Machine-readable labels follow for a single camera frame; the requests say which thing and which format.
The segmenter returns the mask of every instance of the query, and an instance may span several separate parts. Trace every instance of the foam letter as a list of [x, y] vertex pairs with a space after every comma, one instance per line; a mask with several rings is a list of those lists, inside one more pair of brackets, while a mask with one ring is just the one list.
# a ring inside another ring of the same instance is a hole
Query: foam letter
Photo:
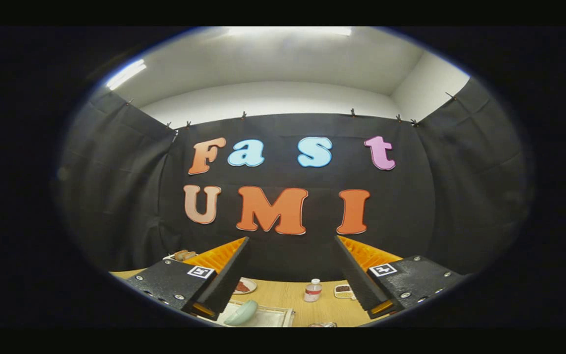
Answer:
[[344, 199], [344, 216], [337, 232], [342, 235], [361, 234], [366, 231], [364, 225], [364, 203], [370, 197], [367, 190], [343, 190], [340, 198]]
[[263, 190], [254, 186], [243, 186], [238, 190], [243, 197], [242, 221], [237, 228], [244, 231], [256, 231], [258, 226], [253, 217], [259, 220], [264, 231], [270, 231], [276, 220], [281, 222], [275, 231], [281, 235], [303, 235], [303, 201], [309, 193], [301, 188], [286, 188], [272, 206], [263, 194]]
[[194, 150], [196, 153], [194, 155], [194, 163], [191, 165], [188, 173], [190, 175], [197, 175], [199, 173], [205, 173], [209, 170], [209, 165], [206, 164], [207, 159], [209, 162], [215, 161], [218, 156], [218, 147], [224, 148], [226, 146], [226, 139], [217, 138], [210, 141], [204, 141], [202, 143], [197, 143], [194, 145]]
[[228, 163], [231, 166], [256, 167], [265, 161], [261, 157], [261, 152], [263, 152], [261, 141], [255, 139], [240, 141], [233, 146], [233, 150], [235, 151], [228, 156]]
[[298, 142], [298, 163], [303, 167], [323, 167], [331, 162], [329, 149], [333, 147], [327, 138], [307, 137]]
[[395, 161], [389, 160], [386, 152], [386, 150], [392, 150], [393, 145], [390, 143], [384, 143], [384, 138], [374, 137], [368, 139], [367, 141], [364, 141], [364, 146], [370, 146], [370, 156], [375, 167], [386, 171], [395, 168]]
[[215, 212], [217, 210], [218, 194], [222, 193], [222, 188], [217, 186], [208, 186], [204, 188], [206, 193], [206, 211], [204, 214], [198, 213], [196, 209], [196, 196], [200, 192], [200, 187], [187, 185], [184, 186], [185, 191], [185, 213], [187, 217], [198, 224], [211, 224], [215, 220]]

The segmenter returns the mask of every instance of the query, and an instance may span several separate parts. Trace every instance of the water bottle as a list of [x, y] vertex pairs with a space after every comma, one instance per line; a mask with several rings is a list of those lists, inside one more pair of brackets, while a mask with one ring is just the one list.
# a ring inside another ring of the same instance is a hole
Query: water bottle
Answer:
[[319, 279], [312, 279], [311, 284], [305, 287], [305, 301], [314, 302], [320, 298], [320, 293], [322, 292], [322, 285], [320, 285]]

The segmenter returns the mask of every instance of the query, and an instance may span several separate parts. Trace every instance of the ceiling light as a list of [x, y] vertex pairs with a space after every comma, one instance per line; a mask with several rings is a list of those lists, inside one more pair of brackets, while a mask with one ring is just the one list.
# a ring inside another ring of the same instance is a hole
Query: ceiling light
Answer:
[[226, 27], [229, 35], [259, 33], [265, 31], [305, 31], [313, 33], [351, 35], [351, 27]]
[[143, 59], [140, 59], [132, 63], [131, 65], [128, 65], [122, 71], [119, 71], [119, 73], [108, 80], [108, 83], [106, 83], [106, 85], [111, 90], [114, 90], [126, 80], [132, 78], [134, 75], [136, 75], [138, 72], [141, 72], [141, 70], [144, 70], [145, 68], [146, 66], [143, 63]]

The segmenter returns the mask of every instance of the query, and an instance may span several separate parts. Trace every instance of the blue letter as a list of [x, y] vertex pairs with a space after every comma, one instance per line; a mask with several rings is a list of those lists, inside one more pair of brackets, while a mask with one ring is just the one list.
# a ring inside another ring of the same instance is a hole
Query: blue letter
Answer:
[[298, 142], [298, 163], [303, 167], [323, 167], [331, 162], [331, 141], [327, 138], [308, 137]]
[[233, 146], [233, 150], [235, 151], [228, 156], [228, 163], [231, 166], [256, 167], [265, 161], [261, 156], [261, 152], [263, 152], [261, 141], [254, 139], [240, 141]]

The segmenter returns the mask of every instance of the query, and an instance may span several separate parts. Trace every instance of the table surface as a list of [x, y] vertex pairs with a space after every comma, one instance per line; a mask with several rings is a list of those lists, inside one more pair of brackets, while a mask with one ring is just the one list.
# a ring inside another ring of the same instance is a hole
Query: table surface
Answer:
[[[144, 269], [111, 272], [119, 278], [130, 278]], [[305, 287], [309, 283], [271, 282], [269, 280], [251, 279], [256, 283], [256, 290], [250, 294], [233, 295], [237, 301], [254, 300], [259, 305], [270, 307], [292, 308], [296, 311], [292, 327], [307, 327], [312, 323], [335, 322], [338, 327], [356, 327], [385, 316], [371, 320], [357, 300], [336, 298], [333, 291], [337, 285], [347, 284], [346, 280], [321, 282], [322, 294], [316, 302], [303, 300]]]

